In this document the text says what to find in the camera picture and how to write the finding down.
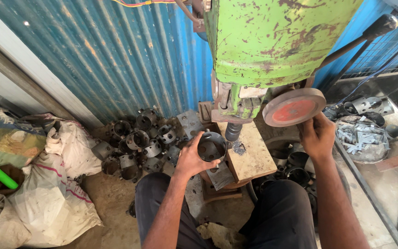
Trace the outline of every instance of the black handle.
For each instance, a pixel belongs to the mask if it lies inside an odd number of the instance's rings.
[[[362,36],[367,40],[373,40],[389,31],[395,30],[397,26],[398,20],[395,16],[383,14],[362,33]]]

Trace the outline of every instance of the black pants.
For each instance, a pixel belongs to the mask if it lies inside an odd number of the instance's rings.
[[[142,178],[136,187],[136,218],[141,244],[169,183],[168,175],[152,173]],[[177,248],[209,248],[196,230],[198,225],[184,198]],[[263,191],[250,219],[239,232],[247,238],[246,248],[317,248],[308,195],[299,184],[289,180],[275,181]]]

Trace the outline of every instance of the metal grill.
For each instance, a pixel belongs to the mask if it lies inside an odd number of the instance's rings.
[[[398,28],[376,38],[341,79],[369,76],[379,70],[396,53],[398,53]],[[381,74],[393,72],[398,72],[398,59],[391,63]]]

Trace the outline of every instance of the metal shavings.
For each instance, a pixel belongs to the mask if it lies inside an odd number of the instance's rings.
[[[361,154],[368,150],[371,144],[383,144],[389,150],[388,138],[385,130],[376,127],[373,122],[366,122],[362,116],[357,122],[340,122],[336,130],[336,136],[340,139],[345,150],[352,155]]]
[[[244,155],[247,151],[245,145],[241,143],[240,138],[233,142],[233,151],[240,156]]]

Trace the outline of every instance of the blue corrugated metal sheet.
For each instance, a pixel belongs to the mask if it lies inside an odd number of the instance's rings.
[[[212,99],[208,43],[175,4],[0,0],[0,18],[104,123]]]
[[[392,10],[393,9],[388,4],[381,0],[364,0],[356,14],[346,26],[344,32],[340,35],[334,47],[331,49],[330,54],[361,36],[362,32],[377,20],[377,18],[382,14],[391,13]],[[328,82],[335,77],[360,47],[361,45],[357,46],[337,60],[318,70],[313,87],[317,88],[322,82]]]

